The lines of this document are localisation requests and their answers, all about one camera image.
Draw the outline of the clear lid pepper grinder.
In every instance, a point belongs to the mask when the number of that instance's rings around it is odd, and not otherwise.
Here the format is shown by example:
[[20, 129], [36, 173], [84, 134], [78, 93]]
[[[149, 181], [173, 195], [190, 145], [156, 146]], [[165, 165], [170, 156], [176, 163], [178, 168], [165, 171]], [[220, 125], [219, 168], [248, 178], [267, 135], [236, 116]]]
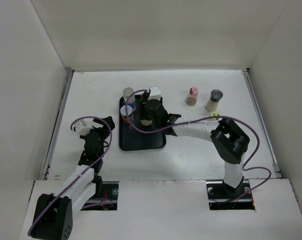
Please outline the clear lid pepper grinder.
[[221, 90], [219, 89], [212, 90], [210, 93], [210, 98], [205, 105], [205, 109], [208, 112], [214, 112], [217, 109], [219, 101], [222, 99], [222, 97], [223, 97], [223, 92]]

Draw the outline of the blue label silver lid jar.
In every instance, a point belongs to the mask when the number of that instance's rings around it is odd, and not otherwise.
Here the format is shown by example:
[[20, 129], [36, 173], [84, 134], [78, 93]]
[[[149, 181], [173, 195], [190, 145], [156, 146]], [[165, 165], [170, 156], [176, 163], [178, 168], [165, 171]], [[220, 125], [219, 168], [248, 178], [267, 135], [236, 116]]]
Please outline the blue label silver lid jar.
[[132, 95], [134, 93], [134, 89], [131, 87], [127, 87], [123, 90], [123, 106], [128, 104], [129, 106], [132, 107], [133, 112], [136, 111], [136, 100], [135, 100], [135, 95]]

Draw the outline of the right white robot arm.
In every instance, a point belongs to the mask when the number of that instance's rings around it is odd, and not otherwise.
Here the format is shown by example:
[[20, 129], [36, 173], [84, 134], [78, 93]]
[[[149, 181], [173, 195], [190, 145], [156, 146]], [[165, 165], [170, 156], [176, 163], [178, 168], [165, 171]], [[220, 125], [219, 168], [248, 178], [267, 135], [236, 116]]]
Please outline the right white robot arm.
[[180, 114], [168, 113], [158, 97], [146, 91], [141, 95], [140, 115], [151, 120], [156, 129], [168, 136], [191, 137], [212, 142], [220, 158], [225, 162], [222, 190], [225, 196], [234, 198], [241, 191], [244, 180], [243, 161], [250, 138], [232, 120], [221, 118], [215, 122], [197, 122], [179, 125]]

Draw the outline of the small black cap spice bottle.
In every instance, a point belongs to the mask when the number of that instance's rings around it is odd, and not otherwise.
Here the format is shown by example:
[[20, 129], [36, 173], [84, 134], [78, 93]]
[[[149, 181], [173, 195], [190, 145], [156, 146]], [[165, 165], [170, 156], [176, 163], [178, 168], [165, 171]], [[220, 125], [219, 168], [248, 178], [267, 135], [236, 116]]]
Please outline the small black cap spice bottle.
[[141, 102], [141, 103], [145, 103], [145, 102], [148, 101], [148, 98], [149, 98], [149, 92], [148, 92], [148, 91], [145, 91], [145, 92], [141, 95], [140, 102]]

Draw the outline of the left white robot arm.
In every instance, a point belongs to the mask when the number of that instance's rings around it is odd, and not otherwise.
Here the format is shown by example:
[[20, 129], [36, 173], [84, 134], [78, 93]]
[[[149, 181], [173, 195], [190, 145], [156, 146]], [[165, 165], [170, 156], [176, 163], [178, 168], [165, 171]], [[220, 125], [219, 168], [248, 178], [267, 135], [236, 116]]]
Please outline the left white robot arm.
[[73, 229], [73, 218], [91, 199], [103, 194], [97, 177], [103, 157], [110, 148], [115, 123], [111, 116], [91, 116], [100, 127], [88, 126], [87, 118], [80, 117], [71, 124], [71, 130], [84, 140], [84, 150], [71, 176], [51, 193], [43, 193], [36, 202], [32, 225], [27, 235], [37, 240], [67, 240]]

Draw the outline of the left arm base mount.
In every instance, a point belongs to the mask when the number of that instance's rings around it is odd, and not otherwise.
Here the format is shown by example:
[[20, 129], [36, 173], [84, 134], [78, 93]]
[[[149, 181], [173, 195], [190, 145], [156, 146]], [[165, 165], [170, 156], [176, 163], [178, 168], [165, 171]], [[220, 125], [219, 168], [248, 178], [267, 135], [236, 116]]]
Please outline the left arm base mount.
[[95, 194], [84, 204], [82, 211], [116, 211], [118, 206], [119, 182], [103, 181], [101, 176], [93, 180]]

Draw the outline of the pink lid spice bottle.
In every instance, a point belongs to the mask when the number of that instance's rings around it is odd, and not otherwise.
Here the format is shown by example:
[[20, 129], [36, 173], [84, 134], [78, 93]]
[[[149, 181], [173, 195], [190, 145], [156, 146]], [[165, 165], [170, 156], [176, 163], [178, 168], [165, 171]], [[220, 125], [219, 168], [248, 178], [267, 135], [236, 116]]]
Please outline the pink lid spice bottle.
[[191, 87], [185, 99], [186, 104], [189, 106], [194, 106], [197, 103], [198, 94], [199, 89], [195, 86]]

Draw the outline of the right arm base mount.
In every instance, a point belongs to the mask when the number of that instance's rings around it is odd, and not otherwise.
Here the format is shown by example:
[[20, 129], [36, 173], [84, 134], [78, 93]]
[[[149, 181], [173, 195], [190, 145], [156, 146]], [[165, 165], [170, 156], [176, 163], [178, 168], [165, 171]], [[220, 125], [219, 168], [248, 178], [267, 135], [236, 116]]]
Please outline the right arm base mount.
[[209, 209], [212, 211], [255, 210], [248, 180], [243, 180], [237, 188], [226, 185], [223, 181], [207, 181]]

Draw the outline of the black lid grinder bottle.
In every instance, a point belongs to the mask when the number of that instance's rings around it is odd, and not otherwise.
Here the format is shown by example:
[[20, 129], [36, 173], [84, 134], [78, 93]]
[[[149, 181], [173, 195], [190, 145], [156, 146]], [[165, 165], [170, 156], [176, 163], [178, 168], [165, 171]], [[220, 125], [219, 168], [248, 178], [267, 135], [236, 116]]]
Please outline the black lid grinder bottle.
[[142, 119], [140, 122], [145, 127], [150, 126], [152, 124], [152, 121], [151, 120], [147, 120], [147, 119]]

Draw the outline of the yellow lid white bottle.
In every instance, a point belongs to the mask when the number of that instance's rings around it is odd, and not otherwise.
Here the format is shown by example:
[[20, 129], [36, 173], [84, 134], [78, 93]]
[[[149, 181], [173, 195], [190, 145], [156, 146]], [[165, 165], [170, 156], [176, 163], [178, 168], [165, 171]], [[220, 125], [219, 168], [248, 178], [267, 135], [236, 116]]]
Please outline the yellow lid white bottle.
[[209, 121], [217, 121], [219, 119], [220, 113], [218, 111], [213, 111], [210, 113]]

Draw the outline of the white lid red label jar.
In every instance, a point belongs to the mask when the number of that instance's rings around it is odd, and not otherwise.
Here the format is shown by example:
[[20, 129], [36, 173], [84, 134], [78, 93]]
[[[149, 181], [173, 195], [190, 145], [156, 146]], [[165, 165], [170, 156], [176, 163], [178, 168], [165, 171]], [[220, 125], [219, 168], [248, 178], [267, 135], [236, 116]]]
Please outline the white lid red label jar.
[[125, 124], [130, 124], [134, 121], [133, 108], [130, 105], [123, 105], [120, 108], [120, 115]]

